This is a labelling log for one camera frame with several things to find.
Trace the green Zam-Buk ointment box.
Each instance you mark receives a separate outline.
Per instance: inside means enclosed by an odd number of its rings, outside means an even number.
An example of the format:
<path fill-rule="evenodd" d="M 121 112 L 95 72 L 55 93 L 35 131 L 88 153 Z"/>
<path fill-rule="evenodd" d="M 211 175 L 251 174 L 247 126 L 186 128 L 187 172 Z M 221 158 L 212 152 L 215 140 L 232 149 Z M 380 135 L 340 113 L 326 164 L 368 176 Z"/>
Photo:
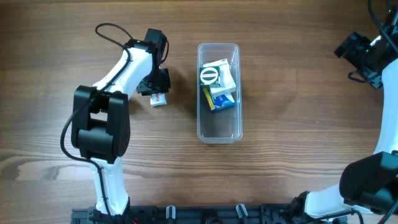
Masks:
<path fill-rule="evenodd" d="M 199 84 L 202 87 L 218 88 L 221 86 L 220 68 L 200 67 Z"/>

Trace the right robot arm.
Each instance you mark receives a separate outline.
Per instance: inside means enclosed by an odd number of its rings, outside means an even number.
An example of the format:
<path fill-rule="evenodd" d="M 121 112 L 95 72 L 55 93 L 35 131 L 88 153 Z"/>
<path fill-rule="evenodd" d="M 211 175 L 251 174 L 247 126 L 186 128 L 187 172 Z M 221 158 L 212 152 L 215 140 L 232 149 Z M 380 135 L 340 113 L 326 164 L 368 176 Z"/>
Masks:
<path fill-rule="evenodd" d="M 385 223 L 397 214 L 397 6 L 389 4 L 386 20 L 377 18 L 368 1 L 371 19 L 379 30 L 374 40 L 357 32 L 335 50 L 355 67 L 348 78 L 384 93 L 381 131 L 371 156 L 348 165 L 338 184 L 304 192 L 289 206 L 290 221 L 333 222 L 351 214 L 381 215 Z"/>

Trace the white Panadol box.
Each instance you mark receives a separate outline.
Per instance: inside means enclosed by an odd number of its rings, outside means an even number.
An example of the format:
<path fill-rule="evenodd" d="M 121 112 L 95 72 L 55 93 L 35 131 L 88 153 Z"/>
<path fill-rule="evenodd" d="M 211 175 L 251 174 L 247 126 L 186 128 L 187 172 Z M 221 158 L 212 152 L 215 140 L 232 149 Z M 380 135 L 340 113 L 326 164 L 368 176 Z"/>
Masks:
<path fill-rule="evenodd" d="M 167 100 L 164 93 L 154 93 L 150 98 L 151 107 L 166 105 Z"/>

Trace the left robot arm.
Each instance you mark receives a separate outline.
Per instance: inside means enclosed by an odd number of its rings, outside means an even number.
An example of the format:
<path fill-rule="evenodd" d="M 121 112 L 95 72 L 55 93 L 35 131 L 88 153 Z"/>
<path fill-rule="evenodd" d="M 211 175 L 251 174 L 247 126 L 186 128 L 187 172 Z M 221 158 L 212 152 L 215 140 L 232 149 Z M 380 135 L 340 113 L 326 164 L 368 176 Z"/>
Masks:
<path fill-rule="evenodd" d="M 149 96 L 152 106 L 164 105 L 171 88 L 169 71 L 161 67 L 169 52 L 161 30 L 148 29 L 144 40 L 130 37 L 121 48 L 121 58 L 104 78 L 75 90 L 64 127 L 80 152 L 78 160 L 89 163 L 94 174 L 97 201 L 88 209 L 90 223 L 131 221 L 122 165 L 131 133 L 129 100 L 138 93 Z"/>

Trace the white blue medicine box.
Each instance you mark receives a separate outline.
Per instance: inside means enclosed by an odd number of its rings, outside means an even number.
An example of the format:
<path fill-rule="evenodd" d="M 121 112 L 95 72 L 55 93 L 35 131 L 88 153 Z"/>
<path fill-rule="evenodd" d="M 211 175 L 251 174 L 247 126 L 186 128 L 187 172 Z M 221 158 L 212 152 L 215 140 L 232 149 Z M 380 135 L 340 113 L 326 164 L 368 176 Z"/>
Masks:
<path fill-rule="evenodd" d="M 227 95 L 236 91 L 236 84 L 231 74 L 228 60 L 226 58 L 217 60 L 215 62 L 206 63 L 203 66 L 219 67 L 220 69 L 221 86 L 210 88 L 210 93 L 213 98 L 219 97 L 221 95 Z"/>

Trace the blue VapoDrops box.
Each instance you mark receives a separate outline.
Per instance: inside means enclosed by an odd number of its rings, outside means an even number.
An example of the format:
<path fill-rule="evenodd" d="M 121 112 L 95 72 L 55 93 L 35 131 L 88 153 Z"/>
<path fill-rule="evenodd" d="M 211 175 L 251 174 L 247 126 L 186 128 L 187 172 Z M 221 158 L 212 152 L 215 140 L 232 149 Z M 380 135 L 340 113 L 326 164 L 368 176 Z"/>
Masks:
<path fill-rule="evenodd" d="M 203 93 L 212 113 L 231 108 L 235 105 L 235 100 L 230 93 L 214 98 L 211 96 L 207 88 L 203 89 Z"/>

